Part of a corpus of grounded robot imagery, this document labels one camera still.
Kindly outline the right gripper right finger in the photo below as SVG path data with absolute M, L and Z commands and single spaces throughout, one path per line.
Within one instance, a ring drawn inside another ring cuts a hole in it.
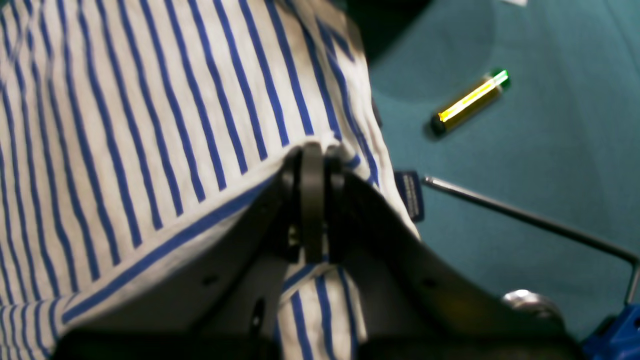
M 325 155 L 329 261 L 352 278 L 357 360 L 583 360 L 551 320 L 509 308 L 423 244 L 381 194 Z

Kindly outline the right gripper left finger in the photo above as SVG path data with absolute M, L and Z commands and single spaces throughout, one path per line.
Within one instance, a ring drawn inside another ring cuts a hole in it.
M 290 264 L 323 260 L 322 146 L 297 147 L 212 248 L 160 284 L 65 335 L 57 360 L 279 360 Z

